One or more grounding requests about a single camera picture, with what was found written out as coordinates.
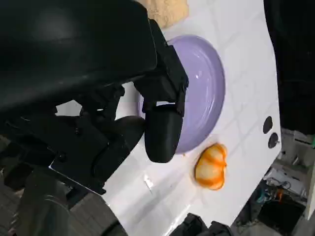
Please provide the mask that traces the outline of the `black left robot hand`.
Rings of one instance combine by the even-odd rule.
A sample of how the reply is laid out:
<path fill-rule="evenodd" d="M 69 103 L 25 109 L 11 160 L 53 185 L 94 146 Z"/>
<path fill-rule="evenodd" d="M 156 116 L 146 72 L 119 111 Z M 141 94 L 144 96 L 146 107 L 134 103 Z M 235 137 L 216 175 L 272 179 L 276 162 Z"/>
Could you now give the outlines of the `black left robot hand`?
<path fill-rule="evenodd" d="M 3 0 L 0 133 L 21 161 L 103 195 L 141 138 L 169 162 L 189 79 L 134 0 Z"/>

